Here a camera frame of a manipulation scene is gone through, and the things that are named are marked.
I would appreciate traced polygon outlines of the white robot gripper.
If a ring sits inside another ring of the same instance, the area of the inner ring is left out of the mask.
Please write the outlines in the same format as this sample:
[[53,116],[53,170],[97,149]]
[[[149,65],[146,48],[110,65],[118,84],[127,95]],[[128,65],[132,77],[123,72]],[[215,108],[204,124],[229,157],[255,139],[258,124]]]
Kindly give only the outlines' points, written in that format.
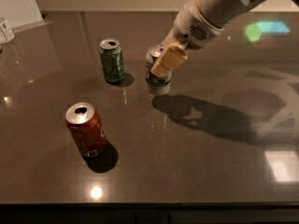
[[211,9],[207,0],[188,0],[180,9],[173,29],[162,41],[166,48],[151,68],[153,75],[164,77],[188,59],[179,43],[188,49],[202,49],[223,31],[224,24],[212,17]]

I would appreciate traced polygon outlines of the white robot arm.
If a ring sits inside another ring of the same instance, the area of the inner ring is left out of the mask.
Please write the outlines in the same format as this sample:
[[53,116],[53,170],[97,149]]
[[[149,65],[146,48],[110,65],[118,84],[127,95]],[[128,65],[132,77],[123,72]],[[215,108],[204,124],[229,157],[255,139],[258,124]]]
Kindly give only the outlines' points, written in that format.
[[266,0],[188,0],[177,14],[174,25],[163,41],[164,50],[151,68],[163,77],[187,59],[190,49],[202,49],[213,41],[237,16]]

